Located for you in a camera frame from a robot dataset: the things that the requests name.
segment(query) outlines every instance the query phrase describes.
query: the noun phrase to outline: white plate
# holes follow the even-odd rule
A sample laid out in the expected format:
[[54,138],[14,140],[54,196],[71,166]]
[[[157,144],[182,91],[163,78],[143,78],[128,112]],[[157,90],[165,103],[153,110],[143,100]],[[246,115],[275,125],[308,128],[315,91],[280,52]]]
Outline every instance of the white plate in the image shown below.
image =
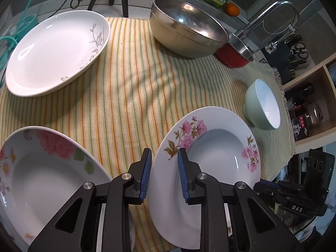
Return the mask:
[[68,11],[46,19],[14,49],[6,69],[9,91],[31,97],[62,88],[92,64],[109,37],[108,21],[93,11]]
[[[7,138],[0,151],[0,221],[25,252],[83,183],[99,185],[111,180],[103,166],[66,135],[39,126],[21,128]],[[101,251],[104,210],[97,251]],[[133,248],[132,217],[130,228]]]
[[[170,243],[199,249],[201,205],[188,206],[182,195],[177,149],[187,149],[189,160],[223,183],[260,180],[260,157],[245,122],[220,107],[204,107],[184,116],[168,132],[152,164],[148,205],[153,223]],[[230,218],[226,206],[228,227]]]

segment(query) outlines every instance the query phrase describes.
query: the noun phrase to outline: ceramic bowl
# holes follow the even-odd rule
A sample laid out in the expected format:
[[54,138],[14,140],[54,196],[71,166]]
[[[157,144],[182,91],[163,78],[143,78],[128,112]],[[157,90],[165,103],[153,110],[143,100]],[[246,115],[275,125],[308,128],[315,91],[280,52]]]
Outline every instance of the ceramic bowl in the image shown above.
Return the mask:
[[[25,252],[83,183],[99,185],[111,180],[103,166],[66,135],[39,126],[21,128],[0,151],[0,221]],[[134,245],[133,221],[130,228]]]
[[247,89],[245,94],[244,114],[257,128],[276,130],[280,127],[280,110],[268,85],[257,79]]
[[88,10],[63,12],[30,30],[15,47],[6,85],[20,97],[42,96],[81,75],[110,37],[106,18]]

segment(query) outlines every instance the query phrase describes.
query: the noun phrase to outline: floral plate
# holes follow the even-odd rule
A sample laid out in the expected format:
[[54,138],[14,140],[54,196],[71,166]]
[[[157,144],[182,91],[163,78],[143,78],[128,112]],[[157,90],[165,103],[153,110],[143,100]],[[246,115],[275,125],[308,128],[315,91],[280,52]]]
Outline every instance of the floral plate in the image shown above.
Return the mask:
[[[187,149],[197,162],[220,182],[244,181],[253,187],[260,180],[258,146],[246,123],[221,107],[204,107],[184,116],[162,141],[152,164],[148,206],[153,223],[170,243],[199,249],[201,206],[189,206],[182,195],[177,151]],[[226,206],[230,234],[231,223]]]
[[[103,166],[66,135],[46,127],[21,128],[0,150],[0,222],[25,252],[83,183],[99,185],[111,180]],[[104,220],[103,210],[100,220]],[[134,247],[131,220],[130,228]],[[99,226],[97,251],[101,250],[101,233]]]

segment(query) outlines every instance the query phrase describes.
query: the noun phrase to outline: screw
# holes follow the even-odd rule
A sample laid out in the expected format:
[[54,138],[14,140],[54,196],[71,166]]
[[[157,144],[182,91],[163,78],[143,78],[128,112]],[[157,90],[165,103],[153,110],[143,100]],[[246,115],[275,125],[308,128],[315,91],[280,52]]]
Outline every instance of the screw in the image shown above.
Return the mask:
[[246,188],[246,183],[244,183],[244,182],[238,182],[237,183],[237,187],[240,188],[240,189],[245,189]]
[[132,177],[132,175],[130,174],[130,173],[124,173],[122,176],[121,176],[121,178],[123,178],[124,180],[128,180],[129,178],[131,178]]
[[86,182],[84,185],[83,185],[83,188],[85,189],[90,189],[93,187],[93,184],[91,182]]
[[207,179],[208,175],[204,172],[201,172],[197,175],[198,178],[200,178],[201,180]]

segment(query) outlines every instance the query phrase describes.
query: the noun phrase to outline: yellow striped cloth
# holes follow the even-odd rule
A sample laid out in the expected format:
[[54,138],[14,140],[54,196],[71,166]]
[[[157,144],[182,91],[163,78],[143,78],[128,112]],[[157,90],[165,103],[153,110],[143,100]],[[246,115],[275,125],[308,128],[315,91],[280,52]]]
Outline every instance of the yellow striped cloth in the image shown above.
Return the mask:
[[[262,178],[273,179],[294,153],[283,94],[274,72],[252,62],[230,69],[214,56],[188,59],[157,43],[145,20],[110,18],[110,40],[79,78],[51,94],[36,98],[0,90],[0,142],[29,125],[58,130],[91,152],[113,177],[140,159],[143,148],[155,155],[172,126],[204,106],[232,110],[248,124],[261,156]],[[246,121],[247,88],[263,79],[280,105],[279,130],[262,131]],[[148,204],[131,206],[137,252],[168,251],[174,246],[157,233]]]

